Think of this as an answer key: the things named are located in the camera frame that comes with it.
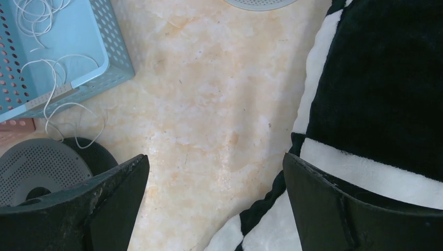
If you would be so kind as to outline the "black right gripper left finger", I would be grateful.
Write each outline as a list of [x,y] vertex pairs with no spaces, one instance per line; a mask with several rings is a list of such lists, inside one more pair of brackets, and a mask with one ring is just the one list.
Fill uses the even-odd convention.
[[149,175],[140,154],[69,189],[1,208],[1,250],[127,250]]

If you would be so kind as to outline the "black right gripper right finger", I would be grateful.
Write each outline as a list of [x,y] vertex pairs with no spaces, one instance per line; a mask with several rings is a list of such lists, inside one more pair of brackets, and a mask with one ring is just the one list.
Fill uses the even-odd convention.
[[390,199],[287,153],[283,170],[303,250],[442,250],[442,211]]

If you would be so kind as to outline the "black cable spool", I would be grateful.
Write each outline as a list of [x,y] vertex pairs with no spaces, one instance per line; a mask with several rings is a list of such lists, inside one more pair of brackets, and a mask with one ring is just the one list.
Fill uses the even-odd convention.
[[20,142],[1,156],[1,206],[68,189],[117,164],[107,149],[87,138]]

